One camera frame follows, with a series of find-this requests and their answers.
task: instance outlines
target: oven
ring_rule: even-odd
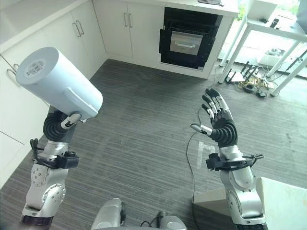
[[[203,70],[209,57],[221,16],[165,7],[160,30],[161,62]]]

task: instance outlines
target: kitchen cabinet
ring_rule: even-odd
[[[70,13],[43,28],[51,45],[68,58],[88,79],[91,78],[90,60],[86,53],[77,23]]]
[[[106,52],[131,58],[132,48],[127,2],[94,0],[94,6]]]
[[[159,62],[160,29],[164,7],[128,2],[133,58]]]
[[[82,34],[80,39],[90,60],[92,77],[106,60],[106,51],[92,1],[75,8],[71,14]]]
[[[33,51],[49,46],[44,34],[38,31],[2,53],[15,69]],[[40,138],[48,105],[21,87],[12,68],[0,58],[0,131],[15,140],[28,144],[31,138]]]
[[[158,62],[164,7],[119,0],[94,5],[108,54]]]
[[[105,50],[90,1],[56,19],[44,33],[88,79],[105,61]]]
[[[14,171],[15,168],[10,170],[9,165],[23,146],[24,144],[0,132],[0,188]]]

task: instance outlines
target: oven handle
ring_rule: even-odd
[[[182,46],[182,47],[185,47],[185,48],[195,48],[196,47],[194,44],[186,45],[186,44],[182,44],[182,43],[178,43],[178,42],[175,42],[175,45]]]

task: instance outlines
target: cabinet handle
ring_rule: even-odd
[[[124,12],[124,22],[125,22],[125,27],[127,27],[128,25],[127,25],[127,22],[126,22],[126,15],[127,15],[127,13],[126,12]]]
[[[82,26],[81,26],[81,22],[80,22],[79,20],[77,20],[76,22],[79,24],[79,26],[80,26],[80,28],[81,28],[82,33],[80,33],[80,34],[81,34],[81,35],[84,35],[84,31],[83,31],[83,28],[82,28]]]
[[[14,69],[7,69],[6,72],[7,72],[7,73],[11,72],[12,74],[14,74],[14,76],[16,76],[16,70],[14,70]],[[9,78],[18,88],[21,88],[21,85],[20,85],[17,81],[13,80],[10,76],[8,76],[8,78]]]
[[[77,24],[76,23],[72,23],[72,24],[75,25],[76,28],[77,28],[77,31],[78,31],[78,34],[79,34],[79,35],[77,35],[77,37],[81,37],[81,34],[80,34],[80,31],[79,31],[79,28],[78,28]]]
[[[132,23],[131,23],[131,13],[129,13],[129,26],[132,28]]]
[[[16,76],[16,72],[13,71],[12,69],[7,69],[6,71],[7,71],[7,72],[11,72],[12,74],[14,74],[14,75]]]
[[[14,70],[16,71],[19,68],[19,65],[14,63],[13,67],[14,67]]]

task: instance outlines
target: white table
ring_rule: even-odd
[[[282,58],[274,65],[274,67],[271,69],[271,71],[268,73],[268,76],[272,75],[280,66],[281,63],[284,62],[284,60],[287,58],[287,56],[295,49],[295,47],[300,43],[300,42],[307,42],[307,35],[304,32],[304,30],[300,27],[300,25],[298,23],[295,23],[292,27],[288,26],[288,27],[281,27],[279,30],[274,29],[274,28],[270,28],[271,22],[267,22],[267,23],[262,23],[260,21],[257,20],[252,20],[252,19],[248,19],[246,16],[242,19],[242,23],[241,26],[239,28],[239,31],[234,39],[234,41],[232,42],[226,56],[223,58],[220,66],[223,66],[235,44],[235,41],[237,39],[237,37],[239,36],[241,30],[243,29],[244,24],[247,24],[245,31],[243,32],[243,35],[238,43],[238,46],[236,47],[233,55],[230,57],[230,60],[228,62],[228,64],[226,65],[221,77],[219,78],[219,83],[223,83],[223,81],[225,80],[227,73],[229,72],[229,70],[231,69],[231,66],[233,65],[238,53],[240,52],[245,40],[247,39],[249,33],[252,30],[255,31],[259,31],[259,32],[264,32],[267,34],[272,34],[272,35],[277,35],[277,36],[281,36],[281,37],[286,37],[286,38],[290,38],[290,39],[294,39],[295,42],[294,44],[291,46],[291,48],[284,53],[284,55],[282,56]],[[293,78],[295,77],[300,70],[307,65],[307,58],[305,58],[299,66],[296,67],[296,69],[288,75],[288,77],[286,79],[284,79],[284,81],[271,92],[272,96],[276,96],[278,94],[278,92]]]
[[[269,230],[307,229],[307,189],[265,177],[256,188]],[[223,188],[196,195],[194,204],[230,216]]]

